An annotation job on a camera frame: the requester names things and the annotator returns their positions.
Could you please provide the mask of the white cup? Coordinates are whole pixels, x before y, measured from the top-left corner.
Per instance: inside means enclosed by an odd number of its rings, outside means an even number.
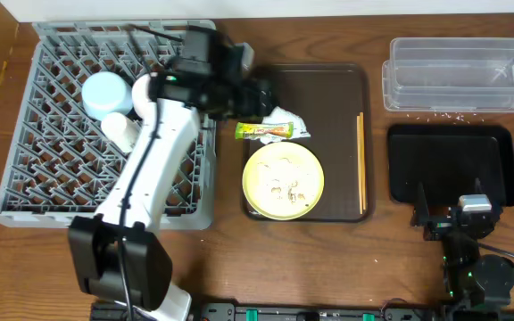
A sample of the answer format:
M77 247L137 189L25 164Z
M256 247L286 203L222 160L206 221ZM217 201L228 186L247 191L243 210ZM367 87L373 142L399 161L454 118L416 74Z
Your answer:
M130 153L137 142L140 126L119 112L107 114L102 122L104 135L122 152Z

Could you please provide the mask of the light blue bowl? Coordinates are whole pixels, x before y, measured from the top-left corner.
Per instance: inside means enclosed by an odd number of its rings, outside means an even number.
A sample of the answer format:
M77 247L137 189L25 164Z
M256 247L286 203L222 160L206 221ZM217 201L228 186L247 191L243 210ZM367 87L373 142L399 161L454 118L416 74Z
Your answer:
M131 86L118 74L100 71L90 76L82 86L85 113L102 121L109 113L124 115L133 109Z

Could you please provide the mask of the pink bowl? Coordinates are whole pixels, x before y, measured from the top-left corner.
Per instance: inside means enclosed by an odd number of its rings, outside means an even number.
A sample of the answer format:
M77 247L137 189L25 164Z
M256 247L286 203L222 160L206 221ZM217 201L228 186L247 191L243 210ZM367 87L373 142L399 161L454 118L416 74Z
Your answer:
M149 119L153 116L153 101L149 96L149 85L152 76L156 76L156 73L140 77L132 87L133 107L137 116L141 119Z

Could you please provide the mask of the green orange snack wrapper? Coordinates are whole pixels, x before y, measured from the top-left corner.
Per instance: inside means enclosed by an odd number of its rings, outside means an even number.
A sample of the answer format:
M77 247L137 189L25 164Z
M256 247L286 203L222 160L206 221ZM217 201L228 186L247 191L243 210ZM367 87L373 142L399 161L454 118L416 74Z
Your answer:
M290 138L293 135L293 132L293 122L278 124L253 124L238 122L236 124L235 139L259 139L265 136Z

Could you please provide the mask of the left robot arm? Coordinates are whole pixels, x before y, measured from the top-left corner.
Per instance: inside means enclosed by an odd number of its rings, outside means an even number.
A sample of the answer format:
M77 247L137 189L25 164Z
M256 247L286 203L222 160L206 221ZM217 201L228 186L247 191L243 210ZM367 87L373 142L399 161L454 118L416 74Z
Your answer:
M248 44L200 26L188 27L180 42L179 54L161 70L145 66L133 84L143 119L133 149L94 216L77 216L68 229L80 290L119 303L127 320L189 317L191 296L172 282L172 261L158 234L201 116L259 119L277 104L270 82L251 74Z

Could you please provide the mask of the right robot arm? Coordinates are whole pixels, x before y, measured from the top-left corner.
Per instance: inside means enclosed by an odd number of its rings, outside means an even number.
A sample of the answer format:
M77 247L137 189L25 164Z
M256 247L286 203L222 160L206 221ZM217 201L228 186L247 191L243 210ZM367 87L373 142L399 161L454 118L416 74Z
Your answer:
M433 216L424 186L418 184L412 226L423 228L423 239L439 241L444 251L444 285L452 300L439 312L443 320L501 320L510 305L514 263L500 255L480 253L479 241L488 236L502 210L475 182L475 193L462 195L445 216Z

